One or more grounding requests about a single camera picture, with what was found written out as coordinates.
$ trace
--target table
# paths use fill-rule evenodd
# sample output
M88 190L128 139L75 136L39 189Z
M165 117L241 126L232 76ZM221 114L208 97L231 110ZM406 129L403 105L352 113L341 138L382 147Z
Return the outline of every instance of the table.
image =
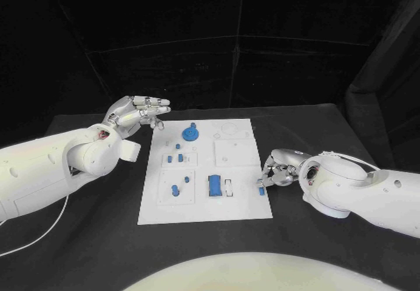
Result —
M101 122L104 115L59 115L48 135ZM372 162L333 104L186 110L163 120L250 118L261 162L271 149L323 150ZM0 258L1 290L121 290L189 259L232 252L274 252L325 261L403 290L420 288L420 239L371 225L354 213L335 219L302 200L299 184L268 187L273 219L137 225L152 141L146 126L136 163L71 194L48 236ZM29 243L53 223L63 200L0 227L0 252Z

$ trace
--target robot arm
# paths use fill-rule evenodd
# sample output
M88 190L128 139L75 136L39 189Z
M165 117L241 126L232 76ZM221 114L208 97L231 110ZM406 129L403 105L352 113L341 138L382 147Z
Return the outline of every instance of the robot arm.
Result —
M290 150L274 151L277 156L280 153L294 156ZM305 158L294 171L294 180L303 190L303 200L313 208L335 218L345 218L355 212L374 225L420 238L420 175L380 170L359 159L333 152ZM367 173L355 162L369 165L375 171ZM280 177L290 180L289 170L281 167L286 173Z
M111 106L101 124L1 149L0 221L62 199L113 171L118 159L134 162L140 145L126 138L141 124L163 130L156 116L170 111L167 105L165 99L127 96Z

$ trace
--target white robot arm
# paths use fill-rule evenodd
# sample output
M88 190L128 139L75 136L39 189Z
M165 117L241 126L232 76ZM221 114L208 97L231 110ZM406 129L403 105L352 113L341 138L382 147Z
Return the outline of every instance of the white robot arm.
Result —
M367 173L355 162L375 171ZM273 150L257 186L286 186L293 181L303 189L303 200L328 216L345 218L355 212L374 225L420 238L419 174L380 170L333 152L310 156Z
M141 124L159 127L157 114L169 100L126 96L104 121L87 129L27 141L0 150L0 221L25 215L62 199L107 175L118 159L134 162L140 145L126 138Z

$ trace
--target white board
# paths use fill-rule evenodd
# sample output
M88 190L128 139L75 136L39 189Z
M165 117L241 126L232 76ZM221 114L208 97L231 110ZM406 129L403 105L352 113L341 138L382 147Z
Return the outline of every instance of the white board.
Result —
M199 137L189 142L182 131L192 122ZM221 176L222 195L216 197L209 196L211 175ZM267 194L261 196L255 186L260 178L248 119L166 121L165 130L153 131L137 224L273 218ZM172 185L179 196L172 195Z

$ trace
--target black tabletop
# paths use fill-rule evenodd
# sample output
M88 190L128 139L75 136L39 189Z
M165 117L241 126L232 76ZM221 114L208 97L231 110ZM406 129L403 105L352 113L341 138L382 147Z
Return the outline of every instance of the black tabletop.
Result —
M59 115L48 135L101 122L102 115ZM323 150L372 159L333 104L253 109L186 110L163 120L250 118L261 162L273 149ZM0 257L1 290L121 290L166 267L202 256L273 252L335 264L403 290L420 288L420 239L371 225L354 213L335 219L302 200L299 184L268 187L273 219L137 225L152 130L128 140L141 144L136 163L69 196L59 223L20 252ZM58 201L0 226L0 252L46 231Z

